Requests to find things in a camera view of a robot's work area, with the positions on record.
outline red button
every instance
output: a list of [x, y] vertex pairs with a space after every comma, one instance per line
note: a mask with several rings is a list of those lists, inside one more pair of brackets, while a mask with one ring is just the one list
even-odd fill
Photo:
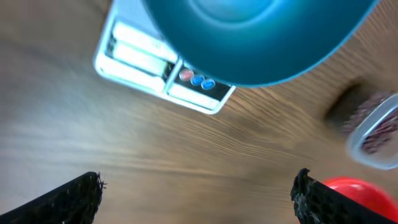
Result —
[[193, 77], [193, 71], [189, 69], [183, 69], [180, 71], [180, 79], [182, 81], [189, 81]]

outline blue bowl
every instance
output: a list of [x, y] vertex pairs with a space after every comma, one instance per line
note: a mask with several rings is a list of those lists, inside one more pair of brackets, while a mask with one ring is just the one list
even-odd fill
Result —
[[377, 0], [143, 0], [189, 64], [238, 86], [288, 81], [332, 54]]

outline blue button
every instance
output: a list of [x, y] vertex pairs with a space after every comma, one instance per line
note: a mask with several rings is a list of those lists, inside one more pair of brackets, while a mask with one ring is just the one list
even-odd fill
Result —
[[207, 79], [201, 83], [201, 87], [204, 90], [210, 90], [210, 89], [214, 88], [214, 86], [216, 86], [216, 82], [212, 79]]
[[191, 78], [191, 84], [193, 86], [200, 86], [203, 81], [205, 81], [205, 77], [203, 75], [195, 75]]

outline wood grain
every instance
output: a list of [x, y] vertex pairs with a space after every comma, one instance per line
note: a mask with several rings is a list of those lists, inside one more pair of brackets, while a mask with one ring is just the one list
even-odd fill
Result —
[[398, 1], [382, 0], [337, 53], [278, 86], [238, 89], [206, 116], [100, 78], [107, 0], [0, 3], [0, 213], [89, 170], [108, 183], [95, 223], [297, 223], [299, 169], [377, 183], [323, 117], [358, 77], [398, 89]]

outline button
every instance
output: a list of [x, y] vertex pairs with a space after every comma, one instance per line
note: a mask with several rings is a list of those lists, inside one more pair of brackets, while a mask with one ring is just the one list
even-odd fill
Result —
[[189, 81], [194, 76], [193, 71], [189, 69], [183, 69], [180, 71], [179, 77], [182, 81]]
[[205, 81], [205, 77], [203, 75], [195, 75], [191, 78], [191, 84], [193, 86], [200, 86], [203, 81]]
[[210, 90], [210, 89], [214, 88], [214, 86], [216, 86], [216, 82], [212, 79], [207, 79], [201, 83], [201, 87], [204, 90]]

